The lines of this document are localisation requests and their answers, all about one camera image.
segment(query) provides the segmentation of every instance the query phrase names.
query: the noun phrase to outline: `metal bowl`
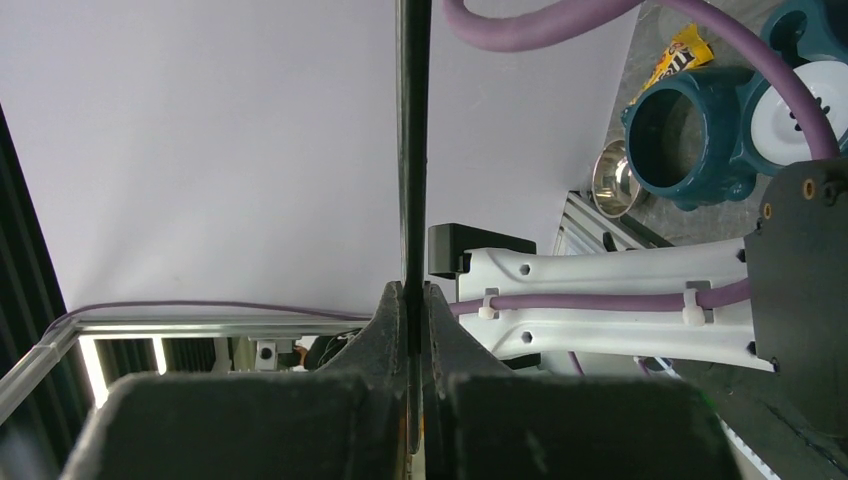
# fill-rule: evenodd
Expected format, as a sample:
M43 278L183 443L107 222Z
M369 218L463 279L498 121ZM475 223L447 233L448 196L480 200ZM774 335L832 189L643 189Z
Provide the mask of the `metal bowl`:
M604 147L592 172L592 197L607 218L618 218L644 200L647 192L630 171L624 140Z

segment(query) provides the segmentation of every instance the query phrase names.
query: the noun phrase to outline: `purple hose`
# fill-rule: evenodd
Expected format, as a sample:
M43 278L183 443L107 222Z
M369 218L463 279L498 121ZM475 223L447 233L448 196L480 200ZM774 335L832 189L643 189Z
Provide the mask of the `purple hose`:
M774 86L804 132L814 159L839 156L836 136L812 94L795 72L753 32L703 0L659 0L689 15L739 51ZM599 27L639 5L641 0L560 0L514 18L485 18L468 11L464 0L444 0L454 34L483 50L520 52L554 45Z
M700 291L695 300L702 308L712 309L733 305L751 298L748 279L710 290ZM454 315L476 313L483 300L469 300L451 305ZM660 295L591 295L575 293L549 293L533 295L503 295L494 297L495 310L520 310L524 308L566 308L574 310L605 310L609 312L682 312L683 294Z
M492 52L545 48L614 20L643 0L565 0L513 18L471 13L464 0L445 0L448 25L464 42Z

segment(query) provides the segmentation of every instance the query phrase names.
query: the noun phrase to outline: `purple cable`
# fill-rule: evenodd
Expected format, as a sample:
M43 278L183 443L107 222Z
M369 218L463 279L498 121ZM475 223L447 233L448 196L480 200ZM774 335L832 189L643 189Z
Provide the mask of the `purple cable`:
M577 371L577 375L585 377L586 374L583 373L583 367L580 366L580 360L577 360L577 354L574 352L568 352L568 358L571 359L571 364L574 366L574 370Z
M751 298L748 279L695 294L702 308L725 307ZM451 305L454 315L476 313L483 306L483 299L458 302ZM601 295L576 293L549 293L530 295L502 295L491 299L495 310L519 310L524 308L567 308L574 310L606 310L610 312L681 312L683 294L659 295Z
M594 30L642 1L565 0L513 18L486 18L471 13L464 0L445 0L443 6L448 25L466 43L492 52L523 52Z
M103 310L106 308L130 308L130 307L223 307L223 308L249 308L252 310L265 310L270 312L286 312L286 313L301 313L304 315L315 315L319 317L334 318L336 320L348 321L365 321L370 320L370 317L360 317L349 313L330 312L326 310L313 310L311 308L290 307L288 305L273 305L268 303L254 302L238 302L238 301L219 301L219 300L138 300L128 302L107 302L95 303L77 308L65 313L53 323L47 326L44 334L47 335L59 326L62 322L70 319L74 315L90 312L92 310Z
M814 159L839 156L830 123L795 72L759 37L703 0L659 0L692 17L739 51L774 86L804 132ZM457 37L483 50L520 52L554 45L617 18L641 0L560 0L514 18L485 18L464 0L444 0L445 17Z
M740 280L720 288L703 290L695 295L695 300L703 308L718 308L732 305L751 297L748 279ZM483 306L483 299L469 300L451 304L454 315L475 313ZM683 310L683 294L669 293L661 295L590 295L575 293L548 293L534 295L504 295L492 298L492 308L496 310L518 310L523 308L568 308L578 310L607 310L614 312L675 312ZM249 308L271 312L300 313L345 321L367 321L370 317L350 313L331 312L311 308L274 305L269 303L223 301L223 300L139 300L127 302L95 303L72 310L53 321L44 334L50 333L62 322L74 315L103 310L107 308L131 307L220 307Z

